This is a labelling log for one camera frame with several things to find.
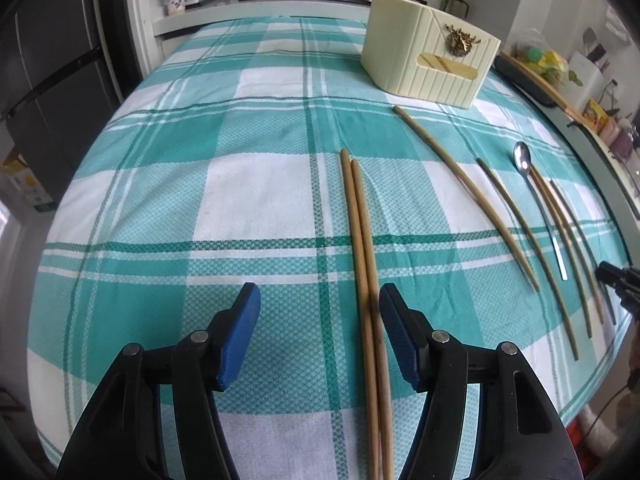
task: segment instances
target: metal screw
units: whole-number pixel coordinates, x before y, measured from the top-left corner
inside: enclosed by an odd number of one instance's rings
[[[140,352],[140,345],[138,343],[129,343],[122,349],[122,354],[126,355],[127,357],[132,357],[138,352]]]
[[[209,332],[206,330],[196,330],[191,334],[191,340],[194,343],[204,343],[207,339],[209,339]]]
[[[518,347],[508,341],[500,345],[500,350],[507,355],[516,355],[518,353]]]
[[[449,333],[444,330],[434,330],[431,333],[431,337],[438,343],[446,343],[449,340]]]

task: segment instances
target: cream-colored container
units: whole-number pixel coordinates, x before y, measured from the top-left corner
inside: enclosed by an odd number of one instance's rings
[[[491,34],[441,10],[373,0],[360,62],[385,92],[469,108],[498,47]]]

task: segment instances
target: chopstick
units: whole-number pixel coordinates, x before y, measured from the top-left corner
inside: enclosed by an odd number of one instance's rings
[[[447,165],[447,167],[451,170],[451,172],[458,178],[458,180],[462,182],[462,184],[465,185],[469,193],[471,193],[471,195],[473,195],[473,197],[476,199],[476,202],[478,203],[482,211],[484,211],[484,213],[489,217],[489,220],[491,220],[495,228],[498,229],[498,232],[502,235],[502,238],[504,239],[507,246],[510,248],[511,253],[513,253],[513,256],[515,257],[516,261],[520,264],[522,271],[531,282],[531,285],[533,286],[533,288],[537,292],[539,292],[540,285],[538,284],[536,275],[533,273],[533,270],[531,269],[531,266],[529,265],[524,253],[522,252],[520,247],[518,247],[513,236],[507,229],[507,226],[504,224],[502,219],[498,216],[498,213],[495,212],[494,208],[491,206],[491,204],[489,204],[489,201],[485,198],[482,192],[476,187],[476,184],[474,184],[471,181],[471,179],[469,179],[469,177],[466,176],[466,173],[462,171],[462,168],[460,168],[460,166],[456,163],[456,161],[453,160],[453,158],[451,158],[449,153],[447,153],[444,150],[444,148],[440,146],[439,143],[427,133],[427,130],[425,130],[422,126],[420,126],[420,124],[418,124],[414,120],[414,118],[412,118],[409,114],[407,114],[404,110],[402,110],[401,107],[397,105],[393,107],[393,110],[398,116],[402,118],[402,120],[405,123],[409,125],[409,127],[416,134],[418,134],[418,136],[424,142],[426,142],[431,147],[431,149],[434,152],[438,154],[438,156],[443,160],[443,162]]]
[[[582,254],[582,250],[580,248],[580,245],[578,244],[578,240],[575,238],[574,230],[571,229],[571,226],[569,225],[569,221],[564,215],[564,212],[562,211],[562,209],[560,208],[558,201],[556,200],[556,197],[550,192],[548,188],[547,190],[549,191],[549,196],[551,197],[551,200],[554,203],[554,207],[556,208],[556,211],[558,211],[558,215],[562,220],[562,225],[564,226],[564,229],[567,231],[569,238],[571,238],[571,243],[574,245],[575,253],[578,254],[578,261],[580,261],[580,265],[582,266],[584,275],[587,277],[587,283],[589,284],[589,289],[591,291],[591,295],[593,296],[593,300],[596,305],[598,319],[600,320],[600,324],[603,324],[604,316],[602,315],[602,306],[600,304],[600,297],[598,295],[598,286],[596,285],[596,282],[593,279],[593,271],[589,268],[587,261],[584,259],[584,254]]]
[[[596,256],[595,256],[595,254],[593,254],[593,250],[591,249],[591,246],[589,245],[589,241],[587,240],[587,237],[584,234],[584,231],[582,230],[582,227],[580,227],[580,223],[578,222],[578,217],[575,215],[575,212],[572,209],[571,205],[569,204],[569,201],[564,197],[564,193],[562,193],[562,191],[560,190],[559,186],[557,186],[556,183],[553,180],[551,181],[551,187],[554,188],[554,191],[556,192],[556,195],[558,195],[558,197],[560,198],[560,201],[562,202],[562,205],[564,206],[566,211],[569,213],[569,216],[571,217],[571,221],[574,223],[575,229],[578,231],[578,234],[580,235],[580,238],[582,239],[582,243],[584,244],[584,247],[587,249],[587,254],[589,255],[589,259],[591,260],[591,264],[593,265],[594,268],[597,267],[598,266],[598,261],[596,260]],[[616,324],[616,314],[613,312],[613,305],[611,304],[611,298],[609,297],[609,295],[606,292],[603,292],[602,295],[604,296],[605,302],[607,303],[607,310],[609,311],[609,315],[611,316],[611,320],[613,321],[613,324]]]
[[[571,345],[571,350],[574,354],[574,359],[577,361],[579,359],[578,343],[575,339],[574,328],[571,325],[571,319],[569,318],[569,313],[567,312],[566,306],[564,305],[564,301],[562,300],[562,294],[560,293],[560,289],[558,288],[558,282],[556,282],[556,279],[553,273],[551,272],[551,268],[549,267],[549,264],[546,262],[544,254],[542,253],[542,249],[540,249],[540,245],[538,244],[536,237],[533,235],[533,232],[531,232],[531,229],[529,228],[529,225],[527,224],[527,221],[525,220],[524,216],[518,209],[518,206],[516,206],[515,202],[510,197],[507,190],[504,189],[504,186],[502,185],[500,180],[498,180],[498,177],[495,176],[495,173],[491,171],[491,169],[487,166],[487,164],[481,158],[479,157],[476,158],[476,162],[478,163],[478,166],[482,168],[482,170],[484,171],[484,174],[489,178],[492,184],[494,184],[495,189],[498,190],[498,192],[500,193],[504,201],[511,208],[511,210],[513,211],[513,214],[515,215],[518,222],[520,223],[523,231],[527,235],[527,238],[529,239],[529,243],[531,243],[531,246],[533,247],[533,250],[536,253],[536,256],[538,257],[538,260],[540,261],[540,265],[542,265],[542,270],[544,270],[545,272],[545,276],[549,282],[549,285],[551,285],[551,290],[553,291],[553,294],[556,297],[556,302],[558,303],[558,310],[560,311],[560,316],[562,317],[562,324],[564,325],[564,331],[566,332],[566,336],[569,339],[569,344]]]
[[[558,232],[560,233],[560,237],[562,238],[562,243],[566,247],[566,253],[569,256],[569,262],[571,263],[571,267],[574,270],[575,284],[578,288],[578,293],[580,294],[582,312],[584,314],[584,320],[587,325],[587,336],[589,336],[589,339],[591,339],[591,337],[593,336],[593,331],[591,330],[591,316],[589,314],[589,305],[587,304],[587,297],[584,293],[584,286],[582,285],[582,280],[580,278],[580,269],[578,269],[578,264],[575,261],[574,253],[571,250],[571,245],[569,244],[569,240],[563,229],[564,224],[562,224],[559,213],[558,211],[556,211],[553,197],[551,196],[551,190],[546,186],[546,182],[542,179],[542,177],[538,173],[538,170],[536,170],[533,164],[531,165],[531,176],[533,177],[533,182],[534,184],[536,184],[540,195],[542,195],[542,198],[546,203],[546,207],[549,209],[549,212],[554,219],[556,227],[558,228]]]
[[[376,257],[373,251],[373,238],[367,213],[367,202],[362,186],[362,176],[358,161],[351,161],[351,172],[356,190],[358,215],[360,216],[360,230],[364,246],[364,259],[367,267],[367,283],[369,285],[369,312],[373,325],[374,348],[376,351],[376,378],[378,379],[378,408],[380,410],[380,431],[382,434],[382,478],[394,478],[394,428],[391,411],[391,386],[389,384],[389,366],[386,361],[385,333],[378,306],[378,271]]]
[[[369,285],[367,269],[362,246],[362,231],[358,216],[358,204],[351,173],[351,163],[347,150],[340,152],[344,194],[347,199],[349,229],[351,231],[351,247],[353,249],[353,266],[356,275],[358,292],[358,312],[360,314],[360,335],[362,338],[362,354],[364,358],[364,377],[367,398],[367,422],[369,430],[369,478],[380,477],[380,425],[378,420],[378,391],[376,380],[376,357],[374,353],[373,329],[369,313]]]

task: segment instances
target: tablecloth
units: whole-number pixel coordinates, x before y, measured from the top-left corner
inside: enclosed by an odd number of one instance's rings
[[[215,23],[120,107],[71,183],[38,270],[28,378],[38,434],[58,463],[95,385],[124,344],[171,345],[231,306],[244,282],[262,311],[238,380],[216,403],[243,479],[367,477],[364,379],[338,152],[360,161],[380,282],[466,344],[523,349],[562,420],[594,392],[628,317],[586,335],[575,282],[561,283],[574,362],[540,264],[476,166],[498,174],[559,280],[543,219],[511,162],[518,140],[564,190],[596,257],[625,250],[603,201],[551,124],[490,73],[467,110],[385,94],[359,63],[363,23],[270,17]],[[497,231],[438,157],[391,111],[435,136],[508,224],[537,294]],[[424,402],[387,350],[399,474]],[[472,458],[470,387],[456,467]],[[170,387],[169,470],[183,478]]]

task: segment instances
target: metal spoon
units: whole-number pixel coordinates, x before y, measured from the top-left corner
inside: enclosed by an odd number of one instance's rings
[[[513,147],[513,161],[518,169],[518,173],[522,175],[523,179],[529,186],[531,194],[536,199],[540,213],[542,213],[542,218],[545,221],[546,230],[549,231],[554,252],[556,253],[556,260],[558,260],[558,267],[560,268],[560,276],[565,282],[567,280],[567,275],[566,268],[564,267],[564,261],[562,260],[562,254],[560,253],[560,245],[558,245],[558,240],[556,240],[556,236],[554,235],[554,230],[551,227],[551,222],[546,214],[545,207],[542,205],[542,202],[540,202],[540,198],[538,197],[533,184],[529,180],[529,172],[531,171],[531,153],[529,152],[529,147],[524,142],[516,142],[516,145]]]

